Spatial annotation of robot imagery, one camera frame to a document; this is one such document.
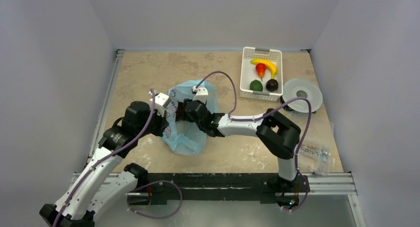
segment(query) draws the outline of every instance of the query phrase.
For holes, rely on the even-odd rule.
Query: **basket handle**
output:
[[[252,91],[253,95],[262,95],[262,96],[269,96],[270,92],[259,92],[259,91]]]
[[[255,48],[254,53],[260,54],[260,55],[267,55],[270,53],[269,49],[261,49],[261,48]]]

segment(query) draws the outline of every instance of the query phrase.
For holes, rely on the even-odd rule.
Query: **white wall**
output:
[[[338,0],[91,0],[114,46],[311,48]]]
[[[89,152],[114,49],[89,0],[0,0],[1,226],[38,212]]]
[[[420,226],[420,0],[340,0],[312,50],[369,226]]]

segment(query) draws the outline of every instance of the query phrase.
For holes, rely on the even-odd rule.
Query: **toy fruit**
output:
[[[262,78],[264,77],[265,70],[266,70],[265,64],[264,63],[257,64],[257,66],[255,66],[255,70],[257,71],[258,77],[261,78],[261,81],[262,81]]]
[[[278,89],[278,82],[275,79],[270,79],[267,81],[267,83],[265,84],[265,88],[269,91],[269,92],[274,92],[275,90]]]
[[[250,90],[262,92],[263,91],[263,84],[258,80],[254,80],[250,83]]]
[[[265,59],[261,59],[261,58],[256,58],[256,59],[253,59],[253,60],[251,60],[251,63],[252,64],[259,64],[259,63],[263,63],[263,64],[265,64],[265,66],[270,70],[270,72],[271,72],[271,78],[272,79],[274,79],[275,78],[275,75],[277,74],[277,67],[274,65],[274,63],[272,63],[272,62],[270,62],[270,61],[268,61],[268,60],[265,60]]]

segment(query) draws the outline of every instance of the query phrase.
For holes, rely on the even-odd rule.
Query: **tabletop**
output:
[[[161,53],[125,52],[121,68],[110,101],[106,127],[111,127],[116,119],[124,115],[125,109],[133,101],[147,101],[149,90],[167,93],[168,90],[187,80],[200,80],[215,70],[228,73],[239,90],[242,53]],[[302,78],[318,85],[311,58],[307,52],[283,53],[283,82]],[[227,113],[233,108],[233,89],[222,74],[215,74],[206,80],[217,92],[219,112]],[[264,113],[268,108],[276,108],[279,102],[240,98],[233,115],[254,115]],[[280,111],[301,128],[301,117]],[[332,127],[324,104],[312,115],[317,120],[315,139],[332,137]],[[343,172],[337,146],[331,138],[334,158],[330,172]],[[204,150],[197,156],[183,156],[171,151],[160,137],[147,135],[139,140],[114,172],[123,171],[130,163],[137,163],[149,172],[278,172],[277,158],[255,137],[228,136],[208,138]]]

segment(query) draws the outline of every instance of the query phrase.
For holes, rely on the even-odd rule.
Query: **gray circle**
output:
[[[296,96],[303,97],[303,98],[308,98],[308,94],[305,91],[302,91],[302,90],[297,91]]]

